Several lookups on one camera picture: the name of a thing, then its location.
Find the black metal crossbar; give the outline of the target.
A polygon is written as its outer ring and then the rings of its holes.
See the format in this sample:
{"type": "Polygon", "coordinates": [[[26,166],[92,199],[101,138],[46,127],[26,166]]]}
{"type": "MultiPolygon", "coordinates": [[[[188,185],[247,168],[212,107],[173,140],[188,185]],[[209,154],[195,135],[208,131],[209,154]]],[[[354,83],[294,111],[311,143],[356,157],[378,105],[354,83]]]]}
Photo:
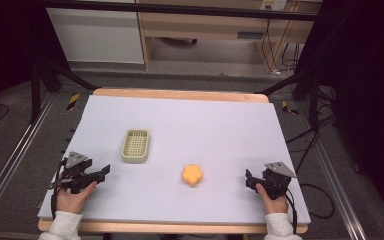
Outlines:
{"type": "Polygon", "coordinates": [[[198,16],[238,17],[238,18],[297,20],[297,21],[316,21],[320,18],[318,14],[314,14],[314,13],[246,10],[246,9],[217,8],[217,7],[96,2],[96,1],[79,1],[79,0],[32,0],[32,1],[36,4],[42,5],[43,7],[76,9],[76,10],[99,10],[99,11],[119,11],[119,12],[137,12],[137,13],[177,14],[177,15],[184,14],[184,15],[198,15],[198,16]]]}

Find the black metal stand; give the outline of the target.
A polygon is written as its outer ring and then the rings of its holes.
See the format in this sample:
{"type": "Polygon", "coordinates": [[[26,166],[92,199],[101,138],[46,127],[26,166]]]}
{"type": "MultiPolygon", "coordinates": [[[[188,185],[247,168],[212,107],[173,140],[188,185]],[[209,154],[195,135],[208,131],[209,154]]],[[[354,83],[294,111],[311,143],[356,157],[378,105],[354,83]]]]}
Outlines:
{"type": "Polygon", "coordinates": [[[318,89],[319,89],[319,81],[317,76],[314,73],[304,72],[294,74],[279,83],[274,84],[273,86],[258,91],[258,94],[270,95],[277,90],[280,90],[287,85],[296,83],[295,89],[292,92],[292,97],[294,100],[303,100],[304,97],[309,94],[310,95],[310,106],[309,106],[309,123],[311,128],[317,132],[319,130],[318,123],[318,111],[317,111],[317,101],[318,101],[318,89]]]}
{"type": "Polygon", "coordinates": [[[63,66],[48,59],[35,62],[31,68],[30,75],[32,101],[32,113],[30,120],[31,123],[38,119],[41,112],[41,84],[44,84],[49,92],[59,92],[62,88],[62,85],[57,78],[58,75],[63,75],[64,77],[77,83],[86,90],[98,89],[98,86],[87,82],[86,80],[74,74],[71,70],[66,69],[63,66]]]}

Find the yellow black striped tape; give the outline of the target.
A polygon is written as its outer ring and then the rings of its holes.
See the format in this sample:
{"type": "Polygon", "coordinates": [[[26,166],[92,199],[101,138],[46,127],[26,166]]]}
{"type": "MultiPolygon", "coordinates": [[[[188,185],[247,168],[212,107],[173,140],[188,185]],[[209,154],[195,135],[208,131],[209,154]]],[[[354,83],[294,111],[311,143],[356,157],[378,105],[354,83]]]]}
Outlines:
{"type": "Polygon", "coordinates": [[[79,93],[75,93],[71,96],[70,101],[66,107],[67,110],[72,110],[80,97],[79,93]]]}
{"type": "Polygon", "coordinates": [[[282,102],[282,111],[293,114],[293,115],[299,114],[299,111],[297,109],[293,109],[292,105],[288,101],[282,102]]]}

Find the white cabinet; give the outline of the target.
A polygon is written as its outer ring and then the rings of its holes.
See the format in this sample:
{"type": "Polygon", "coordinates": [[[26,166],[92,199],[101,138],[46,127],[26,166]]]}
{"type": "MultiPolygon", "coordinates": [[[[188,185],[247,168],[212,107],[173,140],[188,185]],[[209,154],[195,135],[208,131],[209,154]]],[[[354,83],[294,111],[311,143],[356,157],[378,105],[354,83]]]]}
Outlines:
{"type": "Polygon", "coordinates": [[[47,12],[69,61],[144,63],[135,13],[55,8],[47,12]]]}

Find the orange flower-shaped sponge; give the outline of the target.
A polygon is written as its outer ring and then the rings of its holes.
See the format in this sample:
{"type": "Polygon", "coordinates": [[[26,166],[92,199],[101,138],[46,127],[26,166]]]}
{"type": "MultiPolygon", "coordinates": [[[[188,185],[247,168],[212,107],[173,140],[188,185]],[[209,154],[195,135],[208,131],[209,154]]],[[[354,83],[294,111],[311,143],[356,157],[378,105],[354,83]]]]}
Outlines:
{"type": "Polygon", "coordinates": [[[201,181],[203,172],[198,164],[186,165],[182,172],[182,180],[189,186],[195,186],[201,181]]]}

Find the person's right hand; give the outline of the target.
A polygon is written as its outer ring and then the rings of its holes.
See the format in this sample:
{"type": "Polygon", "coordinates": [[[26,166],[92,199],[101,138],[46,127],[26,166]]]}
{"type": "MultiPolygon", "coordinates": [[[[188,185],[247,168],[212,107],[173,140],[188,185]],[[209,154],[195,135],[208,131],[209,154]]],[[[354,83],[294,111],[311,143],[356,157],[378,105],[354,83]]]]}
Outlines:
{"type": "Polygon", "coordinates": [[[263,200],[265,213],[267,215],[274,213],[287,213],[288,202],[284,196],[278,197],[275,200],[269,198],[265,188],[261,184],[256,185],[256,189],[263,200]]]}

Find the white power strip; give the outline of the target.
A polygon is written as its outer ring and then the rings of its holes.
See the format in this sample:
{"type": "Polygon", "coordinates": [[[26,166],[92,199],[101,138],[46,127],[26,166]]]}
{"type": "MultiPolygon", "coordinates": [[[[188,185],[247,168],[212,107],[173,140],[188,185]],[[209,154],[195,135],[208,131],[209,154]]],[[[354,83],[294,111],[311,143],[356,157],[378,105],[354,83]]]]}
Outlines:
{"type": "Polygon", "coordinates": [[[268,11],[283,11],[287,0],[262,0],[260,9],[268,11]]]}

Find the beige plastic basket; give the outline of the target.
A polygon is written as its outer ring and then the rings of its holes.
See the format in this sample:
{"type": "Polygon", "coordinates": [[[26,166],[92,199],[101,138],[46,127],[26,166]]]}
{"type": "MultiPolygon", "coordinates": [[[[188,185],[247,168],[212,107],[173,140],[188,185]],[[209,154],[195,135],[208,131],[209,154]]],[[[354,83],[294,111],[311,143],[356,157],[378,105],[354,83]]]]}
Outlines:
{"type": "Polygon", "coordinates": [[[142,164],[148,159],[150,133],[147,129],[128,129],[125,133],[121,156],[124,162],[142,164]]]}

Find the metal floor rail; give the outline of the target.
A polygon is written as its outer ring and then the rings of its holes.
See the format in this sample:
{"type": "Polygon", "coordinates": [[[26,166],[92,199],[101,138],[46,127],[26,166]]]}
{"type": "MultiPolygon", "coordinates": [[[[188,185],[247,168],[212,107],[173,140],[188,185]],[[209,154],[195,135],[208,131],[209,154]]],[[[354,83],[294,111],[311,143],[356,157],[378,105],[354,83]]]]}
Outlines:
{"type": "Polygon", "coordinates": [[[367,240],[365,231],[354,211],[351,201],[346,194],[346,191],[339,181],[339,178],[330,162],[327,152],[320,140],[315,143],[315,151],[321,169],[325,175],[326,181],[335,201],[345,227],[350,235],[351,240],[367,240]]]}
{"type": "Polygon", "coordinates": [[[39,113],[36,119],[28,125],[22,137],[18,141],[16,147],[12,151],[10,157],[6,161],[6,164],[4,165],[3,169],[1,170],[0,198],[6,190],[24,155],[26,154],[31,143],[33,142],[36,134],[40,130],[41,125],[45,120],[46,116],[48,115],[56,96],[56,93],[47,93],[45,95],[43,102],[40,104],[39,113]]]}

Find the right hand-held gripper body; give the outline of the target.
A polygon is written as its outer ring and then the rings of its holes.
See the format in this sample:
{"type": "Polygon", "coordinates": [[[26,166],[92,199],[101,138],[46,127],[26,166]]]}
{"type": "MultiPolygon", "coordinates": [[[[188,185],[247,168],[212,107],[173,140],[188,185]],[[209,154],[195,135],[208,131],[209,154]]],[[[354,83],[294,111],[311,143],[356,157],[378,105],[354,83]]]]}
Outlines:
{"type": "Polygon", "coordinates": [[[263,186],[271,200],[285,195],[295,173],[283,162],[267,163],[263,171],[263,186]]]}

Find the dark curtain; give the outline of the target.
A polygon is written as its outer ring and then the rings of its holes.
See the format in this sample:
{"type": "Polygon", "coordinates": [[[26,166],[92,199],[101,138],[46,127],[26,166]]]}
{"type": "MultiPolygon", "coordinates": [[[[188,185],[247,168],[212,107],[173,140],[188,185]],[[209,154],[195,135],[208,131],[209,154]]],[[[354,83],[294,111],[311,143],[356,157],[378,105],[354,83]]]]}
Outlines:
{"type": "Polygon", "coordinates": [[[18,0],[0,0],[0,92],[27,81],[37,50],[63,68],[66,56],[48,12],[18,0]]]}
{"type": "Polygon", "coordinates": [[[322,0],[299,60],[334,88],[356,160],[384,200],[384,0],[322,0]]]}

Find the person's left hand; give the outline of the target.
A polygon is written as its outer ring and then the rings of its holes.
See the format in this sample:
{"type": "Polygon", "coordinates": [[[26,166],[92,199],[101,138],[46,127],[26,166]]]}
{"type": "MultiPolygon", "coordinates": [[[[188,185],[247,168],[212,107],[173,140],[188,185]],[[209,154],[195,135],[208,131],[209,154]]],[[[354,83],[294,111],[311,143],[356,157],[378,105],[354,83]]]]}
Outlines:
{"type": "Polygon", "coordinates": [[[87,198],[97,187],[96,182],[89,184],[82,192],[72,194],[64,188],[59,188],[57,191],[56,210],[73,214],[80,214],[87,198]]]}

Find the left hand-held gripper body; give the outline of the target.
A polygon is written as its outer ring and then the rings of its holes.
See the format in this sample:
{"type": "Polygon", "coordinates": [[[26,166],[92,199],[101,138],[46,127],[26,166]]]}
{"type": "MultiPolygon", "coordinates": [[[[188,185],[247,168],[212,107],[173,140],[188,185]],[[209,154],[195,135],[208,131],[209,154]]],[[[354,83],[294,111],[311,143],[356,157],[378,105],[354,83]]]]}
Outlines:
{"type": "Polygon", "coordinates": [[[68,188],[72,193],[79,193],[85,189],[86,176],[85,170],[92,166],[92,159],[86,155],[71,151],[63,161],[60,162],[63,166],[62,176],[56,173],[55,181],[49,185],[49,189],[56,189],[58,186],[68,188]]]}

